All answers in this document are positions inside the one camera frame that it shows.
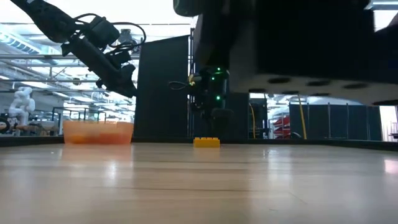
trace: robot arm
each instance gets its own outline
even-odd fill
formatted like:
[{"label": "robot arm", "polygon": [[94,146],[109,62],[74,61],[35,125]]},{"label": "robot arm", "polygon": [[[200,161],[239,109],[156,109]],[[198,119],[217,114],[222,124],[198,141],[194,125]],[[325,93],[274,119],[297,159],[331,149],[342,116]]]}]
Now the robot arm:
[{"label": "robot arm", "polygon": [[[104,85],[107,90],[126,97],[136,96],[137,90],[131,80],[136,68],[131,64],[125,66],[122,64],[131,60],[130,50],[145,42],[146,34],[141,27],[127,22],[117,23],[138,26],[144,33],[144,40],[136,45],[127,43],[112,46],[111,44],[120,37],[120,33],[105,17],[85,14],[72,18],[43,0],[11,1],[26,12],[51,41],[62,44],[62,55],[74,54],[87,65],[89,71],[99,76],[96,83],[98,88]],[[85,16],[95,16],[95,18],[90,23],[78,20]],[[103,50],[108,45],[115,49],[104,54]]]}]

